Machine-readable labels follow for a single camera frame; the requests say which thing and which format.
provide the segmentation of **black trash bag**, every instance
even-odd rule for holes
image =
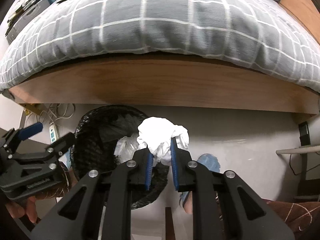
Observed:
[[[124,136],[139,133],[138,126],[148,116],[131,106],[102,106],[86,113],[76,128],[76,142],[70,159],[79,180],[91,170],[112,171],[119,165],[113,153],[117,141]],[[169,167],[158,163],[152,169],[150,191],[132,192],[132,209],[155,201],[167,185]]]

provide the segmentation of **human hand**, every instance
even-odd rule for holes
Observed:
[[[13,201],[8,201],[5,204],[8,212],[12,216],[12,218],[20,218],[24,216],[25,214],[28,216],[29,220],[32,223],[35,223],[38,218],[38,214],[36,211],[36,197],[32,196],[27,199],[26,202],[26,207],[23,208],[19,204],[13,202]]]

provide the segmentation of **wooden bed board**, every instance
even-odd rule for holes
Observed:
[[[318,114],[318,94],[198,56],[146,54],[44,70],[13,87],[17,103],[195,106]]]

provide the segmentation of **white power strip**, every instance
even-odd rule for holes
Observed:
[[[50,125],[49,132],[50,132],[51,143],[54,143],[59,139],[59,132],[56,130],[56,127],[54,124]]]

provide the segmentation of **mattress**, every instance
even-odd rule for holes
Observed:
[[[31,21],[0,63],[0,91],[57,63],[164,51],[215,58],[320,92],[320,47],[273,0],[66,0]]]

